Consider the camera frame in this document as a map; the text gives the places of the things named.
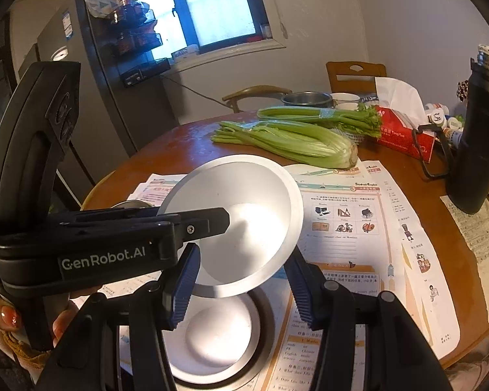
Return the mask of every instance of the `metal pot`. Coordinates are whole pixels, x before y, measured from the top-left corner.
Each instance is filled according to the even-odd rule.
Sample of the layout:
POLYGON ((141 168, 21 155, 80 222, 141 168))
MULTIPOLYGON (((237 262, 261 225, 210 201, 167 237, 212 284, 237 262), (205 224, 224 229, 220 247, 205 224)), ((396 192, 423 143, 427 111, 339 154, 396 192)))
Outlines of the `metal pot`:
POLYGON ((285 106, 303 107, 331 107, 332 96, 317 91, 305 91, 301 93, 287 94, 281 101, 285 106))
POLYGON ((138 199, 129 199, 128 201, 122 201, 121 203, 112 206, 112 209, 146 209, 147 207, 152 207, 149 203, 145 201, 140 201, 138 199))

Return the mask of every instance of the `electrical cord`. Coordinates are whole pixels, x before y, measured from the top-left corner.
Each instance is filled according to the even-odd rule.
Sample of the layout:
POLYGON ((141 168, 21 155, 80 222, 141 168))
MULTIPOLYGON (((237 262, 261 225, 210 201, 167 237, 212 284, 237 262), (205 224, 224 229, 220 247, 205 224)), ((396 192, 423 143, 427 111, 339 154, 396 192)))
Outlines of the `electrical cord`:
POLYGON ((228 107, 226 104, 221 103, 221 101, 218 101, 218 100, 216 100, 215 98, 212 98, 212 97, 207 97, 206 95, 203 95, 203 94, 201 94, 201 93, 199 93, 199 92, 197 92, 197 91, 193 90, 192 88, 189 88, 188 86, 183 85, 183 84, 182 84, 182 83, 180 83, 180 82, 177 82, 176 80, 174 80, 174 79, 172 79, 172 78, 166 77, 165 75, 160 75, 160 76, 161 76, 162 78, 165 78, 165 79, 171 80, 171 81, 172 81, 172 82, 174 82, 175 84, 177 84, 177 85, 179 85, 179 86, 182 86, 183 88, 186 88, 188 91, 191 91, 191 92, 193 92, 194 94, 199 95, 200 97, 206 98, 207 100, 210 100, 210 101, 214 101, 214 103, 218 103, 218 104, 220 104, 221 106, 223 106, 223 107, 225 107, 225 108, 229 109, 229 107, 228 107))

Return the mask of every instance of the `window pane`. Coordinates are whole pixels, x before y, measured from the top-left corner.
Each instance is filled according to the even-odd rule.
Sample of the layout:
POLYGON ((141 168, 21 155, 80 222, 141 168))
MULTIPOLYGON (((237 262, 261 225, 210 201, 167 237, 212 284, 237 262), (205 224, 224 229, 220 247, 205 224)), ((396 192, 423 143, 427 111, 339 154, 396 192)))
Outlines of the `window pane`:
POLYGON ((186 1, 201 46, 256 32, 247 0, 186 1))
POLYGON ((163 45, 152 50, 154 59, 162 59, 163 57, 172 57, 172 52, 186 47, 185 36, 181 29, 178 15, 172 15, 174 8, 174 0, 139 0, 150 5, 154 10, 157 24, 154 31, 161 34, 163 45))

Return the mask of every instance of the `printed illustration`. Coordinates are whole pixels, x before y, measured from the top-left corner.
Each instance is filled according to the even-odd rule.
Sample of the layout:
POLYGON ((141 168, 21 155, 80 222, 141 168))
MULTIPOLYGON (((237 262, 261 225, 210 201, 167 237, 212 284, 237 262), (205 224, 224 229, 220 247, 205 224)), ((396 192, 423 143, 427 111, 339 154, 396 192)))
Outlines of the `printed illustration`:
POLYGON ((337 209, 337 216, 339 217, 351 217, 351 214, 349 213, 349 210, 342 210, 340 207, 337 209))
POLYGON ((374 224, 363 224, 363 231, 365 233, 371 232, 373 229, 375 229, 374 224))
POLYGON ((329 215, 330 214, 330 211, 328 210, 327 207, 316 207, 315 208, 315 212, 319 215, 319 216, 324 216, 324 215, 329 215))
POLYGON ((330 230, 330 224, 324 222, 313 222, 311 224, 311 230, 328 232, 330 230))
POLYGON ((429 269, 431 269, 431 263, 424 257, 423 254, 417 254, 417 263, 422 273, 426 273, 429 269))
POLYGON ((431 291, 431 301, 434 301, 435 297, 438 295, 438 290, 430 285, 429 291, 431 291))
POLYGON ((411 232, 408 231, 407 229, 407 225, 406 224, 402 224, 402 228, 404 230, 404 233, 406 234, 407 236, 407 239, 408 241, 413 241, 413 234, 411 232))
POLYGON ((364 219, 370 219, 373 216, 373 213, 369 209, 364 209, 362 214, 364 219))
POLYGON ((335 229, 335 231, 337 232, 349 232, 349 233, 352 233, 353 232, 353 228, 352 228, 352 224, 340 224, 337 229, 335 229))

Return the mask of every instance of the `red fingernail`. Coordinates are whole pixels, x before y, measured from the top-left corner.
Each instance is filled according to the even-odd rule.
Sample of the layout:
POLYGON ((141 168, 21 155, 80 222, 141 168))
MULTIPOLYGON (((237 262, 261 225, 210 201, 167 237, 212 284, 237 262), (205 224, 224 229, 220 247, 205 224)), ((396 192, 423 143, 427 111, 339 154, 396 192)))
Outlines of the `red fingernail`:
POLYGON ((7 326, 12 326, 13 328, 19 327, 19 316, 15 309, 5 305, 1 309, 2 320, 7 326))

